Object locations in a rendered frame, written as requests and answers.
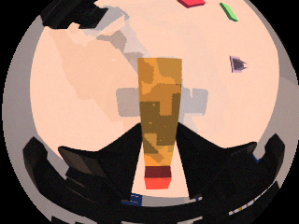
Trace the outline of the red flat bar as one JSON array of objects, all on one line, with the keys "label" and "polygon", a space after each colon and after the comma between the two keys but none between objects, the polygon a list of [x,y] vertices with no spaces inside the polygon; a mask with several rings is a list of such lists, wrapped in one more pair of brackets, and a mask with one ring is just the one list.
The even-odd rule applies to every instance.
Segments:
[{"label": "red flat bar", "polygon": [[176,0],[177,3],[182,4],[184,7],[201,7],[206,4],[206,1],[203,0]]}]

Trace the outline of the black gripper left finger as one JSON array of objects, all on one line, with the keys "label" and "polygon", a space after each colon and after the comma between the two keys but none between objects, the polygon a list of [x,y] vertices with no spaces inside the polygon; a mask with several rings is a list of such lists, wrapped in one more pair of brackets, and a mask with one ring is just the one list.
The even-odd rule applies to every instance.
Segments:
[{"label": "black gripper left finger", "polygon": [[104,179],[123,201],[129,203],[141,146],[142,126],[138,122],[115,142],[100,150],[91,152],[67,146],[59,146],[57,150],[68,167]]}]

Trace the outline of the green rectangular block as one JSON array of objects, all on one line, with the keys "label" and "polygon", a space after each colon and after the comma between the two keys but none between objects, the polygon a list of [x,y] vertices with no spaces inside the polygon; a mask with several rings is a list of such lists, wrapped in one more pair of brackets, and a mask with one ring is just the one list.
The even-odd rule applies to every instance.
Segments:
[{"label": "green rectangular block", "polygon": [[228,7],[227,4],[220,3],[220,5],[221,5],[221,8],[223,8],[225,15],[228,16],[228,19],[231,19],[234,22],[238,21],[238,19],[235,17],[235,14],[233,14],[232,9],[230,7]]}]

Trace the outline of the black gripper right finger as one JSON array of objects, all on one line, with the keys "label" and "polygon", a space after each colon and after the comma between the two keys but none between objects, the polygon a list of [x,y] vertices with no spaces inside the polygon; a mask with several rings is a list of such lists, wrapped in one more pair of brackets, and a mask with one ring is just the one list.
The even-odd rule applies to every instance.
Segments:
[{"label": "black gripper right finger", "polygon": [[225,167],[253,154],[258,143],[253,141],[245,145],[228,148],[218,147],[207,141],[202,135],[178,123],[176,145],[182,161],[184,178],[186,178],[188,197],[202,197],[202,191],[221,175]]}]

